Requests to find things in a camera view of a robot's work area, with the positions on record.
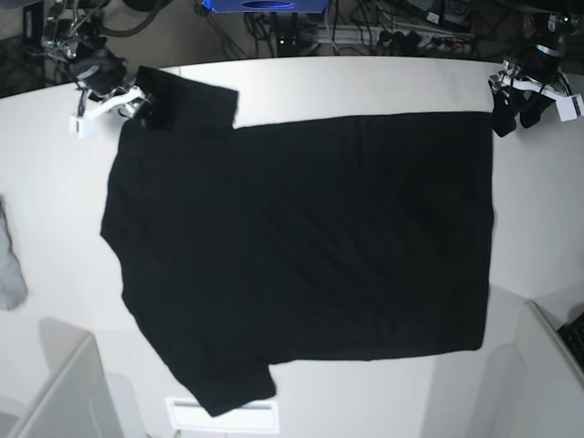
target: white table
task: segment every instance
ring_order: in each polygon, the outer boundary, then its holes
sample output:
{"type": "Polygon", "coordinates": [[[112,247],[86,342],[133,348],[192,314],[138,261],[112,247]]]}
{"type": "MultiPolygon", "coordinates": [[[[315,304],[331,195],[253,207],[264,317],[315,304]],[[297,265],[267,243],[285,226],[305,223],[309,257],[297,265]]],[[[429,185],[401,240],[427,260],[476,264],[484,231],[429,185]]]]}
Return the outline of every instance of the white table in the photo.
{"type": "MultiPolygon", "coordinates": [[[[466,61],[335,57],[171,72],[237,89],[235,126],[241,127],[346,115],[490,111],[487,79],[496,70],[466,61]]],[[[577,80],[573,88],[582,91],[583,84],[577,80]]],[[[0,193],[31,291],[25,308],[0,314],[0,333],[15,333],[3,339],[0,371],[15,376],[4,382],[43,375],[42,346],[31,353],[36,360],[10,365],[22,345],[18,333],[32,339],[43,318],[91,329],[106,370],[131,382],[149,433],[166,438],[171,430],[163,397],[188,392],[137,331],[120,299],[119,263],[99,237],[121,121],[105,118],[98,137],[79,141],[68,134],[68,114],[77,100],[73,86],[0,100],[0,193]]],[[[487,359],[513,342],[522,297],[584,283],[583,139],[584,120],[560,124],[554,109],[532,130],[495,138],[494,288],[480,352],[273,367],[282,436],[466,436],[487,359]]],[[[15,385],[0,382],[0,396],[16,393],[15,385]]]]}

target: white bracket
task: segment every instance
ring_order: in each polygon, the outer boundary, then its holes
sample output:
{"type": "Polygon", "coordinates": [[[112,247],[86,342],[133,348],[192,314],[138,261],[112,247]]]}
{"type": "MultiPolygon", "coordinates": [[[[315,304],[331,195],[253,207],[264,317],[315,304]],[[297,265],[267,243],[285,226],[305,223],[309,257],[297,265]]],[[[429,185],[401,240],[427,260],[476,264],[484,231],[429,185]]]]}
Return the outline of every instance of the white bracket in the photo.
{"type": "Polygon", "coordinates": [[[83,114],[71,114],[69,117],[69,132],[76,134],[80,139],[95,135],[97,130],[96,119],[117,107],[126,110],[128,114],[135,112],[131,106],[135,100],[146,100],[146,95],[140,87],[132,87],[127,93],[104,100],[96,108],[88,109],[83,114]]]}
{"type": "Polygon", "coordinates": [[[567,93],[559,92],[549,85],[546,85],[542,89],[542,84],[535,81],[521,79],[512,80],[508,75],[501,75],[499,82],[505,87],[511,87],[511,83],[513,82],[514,89],[520,91],[533,91],[534,93],[540,93],[547,98],[553,99],[556,101],[559,118],[562,121],[575,120],[583,115],[584,99],[582,99],[580,94],[569,96],[567,93]]]}

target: blue device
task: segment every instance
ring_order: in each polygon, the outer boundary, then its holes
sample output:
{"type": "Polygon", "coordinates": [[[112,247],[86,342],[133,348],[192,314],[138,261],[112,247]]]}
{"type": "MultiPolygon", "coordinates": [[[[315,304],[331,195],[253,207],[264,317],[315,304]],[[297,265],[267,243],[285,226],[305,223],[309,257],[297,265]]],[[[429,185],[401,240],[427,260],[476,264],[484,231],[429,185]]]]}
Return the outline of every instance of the blue device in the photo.
{"type": "Polygon", "coordinates": [[[204,0],[215,12],[313,12],[321,13],[328,0],[204,0]]]}

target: power strip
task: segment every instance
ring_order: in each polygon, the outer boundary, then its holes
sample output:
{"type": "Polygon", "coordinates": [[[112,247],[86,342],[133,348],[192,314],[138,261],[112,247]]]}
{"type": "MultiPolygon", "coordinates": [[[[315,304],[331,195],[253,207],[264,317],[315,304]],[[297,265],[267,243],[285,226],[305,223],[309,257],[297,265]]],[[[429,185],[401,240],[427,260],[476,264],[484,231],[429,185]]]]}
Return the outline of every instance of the power strip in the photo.
{"type": "MultiPolygon", "coordinates": [[[[354,25],[338,25],[335,31],[335,44],[343,46],[365,45],[375,47],[383,36],[390,38],[384,43],[384,46],[388,46],[396,36],[399,36],[401,39],[404,39],[407,36],[412,36],[415,40],[419,40],[416,45],[418,48],[432,51],[433,53],[452,53],[454,55],[464,55],[469,53],[470,47],[465,43],[465,40],[472,39],[470,34],[464,34],[465,38],[461,38],[458,34],[448,34],[440,31],[432,32],[417,29],[413,30],[408,26],[403,25],[394,26],[392,32],[379,26],[370,26],[369,28],[361,26],[359,28],[354,25]]],[[[329,32],[325,26],[317,26],[314,39],[315,42],[320,44],[331,44],[329,32]]]]}

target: black electronic equipment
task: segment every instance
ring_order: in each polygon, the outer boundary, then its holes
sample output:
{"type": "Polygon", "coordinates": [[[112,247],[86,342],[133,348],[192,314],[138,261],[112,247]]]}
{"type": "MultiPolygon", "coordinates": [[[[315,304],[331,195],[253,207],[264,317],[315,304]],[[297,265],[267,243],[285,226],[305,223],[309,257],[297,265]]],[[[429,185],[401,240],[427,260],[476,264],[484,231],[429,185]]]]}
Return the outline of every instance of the black electronic equipment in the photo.
{"type": "Polygon", "coordinates": [[[489,81],[495,99],[495,132],[504,137],[514,131],[517,115],[524,128],[531,128],[554,103],[562,121],[581,117],[584,101],[572,92],[560,68],[566,52],[566,38],[579,31],[581,17],[575,11],[582,10],[581,2],[503,1],[518,10],[533,13],[533,30],[505,60],[504,69],[489,81]]]}

